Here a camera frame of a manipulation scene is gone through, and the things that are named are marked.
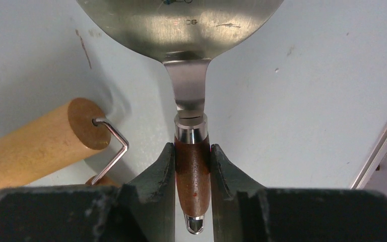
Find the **metal scraper with wooden handle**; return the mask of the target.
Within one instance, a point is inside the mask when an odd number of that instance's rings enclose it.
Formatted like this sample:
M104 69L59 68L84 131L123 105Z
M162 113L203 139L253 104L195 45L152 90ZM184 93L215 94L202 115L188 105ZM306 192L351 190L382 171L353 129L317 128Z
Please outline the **metal scraper with wooden handle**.
M186 229L199 234L211 196L205 110L212 59L245 41L281 1L79 1L109 37L162 63L174 93L176 186Z

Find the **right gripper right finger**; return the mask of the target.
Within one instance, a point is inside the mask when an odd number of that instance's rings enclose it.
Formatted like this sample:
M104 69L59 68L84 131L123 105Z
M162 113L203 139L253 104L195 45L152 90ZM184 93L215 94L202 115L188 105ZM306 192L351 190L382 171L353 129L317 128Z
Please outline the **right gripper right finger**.
M387 197L371 190L267 188L211 146L214 241L387 241Z

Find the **wooden dough roller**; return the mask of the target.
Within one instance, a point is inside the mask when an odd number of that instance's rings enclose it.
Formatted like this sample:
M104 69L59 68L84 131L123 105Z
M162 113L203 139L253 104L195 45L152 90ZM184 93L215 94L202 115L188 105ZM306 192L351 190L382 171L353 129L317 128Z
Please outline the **wooden dough roller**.
M111 138L121 149L88 185L112 185L109 170L129 149L128 140L86 98L75 98L0 138L0 189L34 182L108 147Z

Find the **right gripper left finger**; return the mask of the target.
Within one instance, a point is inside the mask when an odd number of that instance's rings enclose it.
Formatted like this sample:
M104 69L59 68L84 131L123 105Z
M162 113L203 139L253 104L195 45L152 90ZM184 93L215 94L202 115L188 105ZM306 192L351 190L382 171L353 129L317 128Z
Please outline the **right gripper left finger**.
M0 190L0 241L174 241L174 145L121 187Z

